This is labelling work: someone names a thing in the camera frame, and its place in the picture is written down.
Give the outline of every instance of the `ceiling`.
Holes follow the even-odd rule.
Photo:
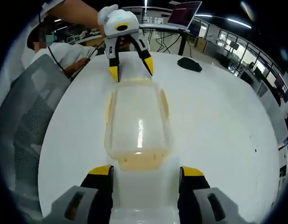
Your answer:
[[[117,0],[83,1],[97,10],[107,5],[118,4]],[[148,6],[173,8],[174,6],[169,2],[170,0],[148,0]],[[203,0],[198,12],[200,14],[233,18],[250,24],[252,29],[243,29],[240,26],[230,26],[230,23],[224,19],[208,19],[209,22],[253,42],[285,70],[288,67],[288,59],[284,57],[284,54],[281,54],[281,51],[284,52],[285,50],[288,53],[288,2],[265,3],[262,0],[244,0],[244,3],[253,12],[254,21],[245,13],[240,4],[241,2],[239,0]],[[120,7],[143,5],[144,0],[124,0],[119,3]]]

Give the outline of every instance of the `floor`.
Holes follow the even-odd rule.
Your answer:
[[[147,31],[144,35],[148,41],[148,36],[150,34],[150,31]],[[158,31],[153,31],[152,32],[152,37],[151,37],[151,40],[150,40],[150,51],[152,52],[164,52],[165,53],[171,53],[171,54],[175,54],[177,55],[178,54],[178,51],[179,51],[179,46],[180,46],[180,42],[181,42],[181,38],[179,38],[175,44],[173,44],[170,48],[169,48],[169,51],[167,50],[166,51],[166,47],[164,48],[161,48],[160,49],[160,44],[157,43],[157,41],[159,43],[161,43],[161,40],[158,39],[160,38],[162,35],[162,37],[165,37],[164,38],[164,43],[167,47],[169,47],[171,44],[173,44],[179,37],[179,34],[173,34],[171,36],[168,36],[170,35],[170,33],[160,33]],[[131,51],[134,51],[134,47],[133,45],[131,45],[130,47],[130,50]],[[204,55],[203,53],[197,51],[195,48],[194,48],[194,43],[191,43],[191,42],[187,42],[186,45],[185,45],[185,48],[184,48],[184,52],[183,52],[183,56],[186,56],[186,57],[191,57],[193,59],[197,59],[199,61],[203,61],[203,62],[206,62],[206,63],[209,63],[209,64],[212,64],[214,66],[217,66],[225,71],[228,71],[230,72],[228,69],[224,68],[219,62],[218,60],[216,60],[215,58],[212,58],[212,57],[209,57],[207,55]]]

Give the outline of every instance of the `transparent plastic box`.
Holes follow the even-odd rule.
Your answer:
[[[169,106],[150,79],[120,82],[106,113],[105,149],[122,170],[152,170],[171,150]]]

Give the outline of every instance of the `person's arm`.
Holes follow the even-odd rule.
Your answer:
[[[47,13],[70,23],[97,28],[100,30],[102,36],[105,35],[103,27],[98,25],[97,22],[98,12],[82,0],[65,0]]]
[[[67,78],[70,78],[77,70],[79,70],[83,65],[89,61],[89,58],[82,58],[77,62],[74,62],[72,65],[64,69],[64,74]]]

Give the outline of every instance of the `black table leg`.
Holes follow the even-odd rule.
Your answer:
[[[183,55],[187,35],[181,34],[181,37],[182,39],[181,39],[178,55]]]

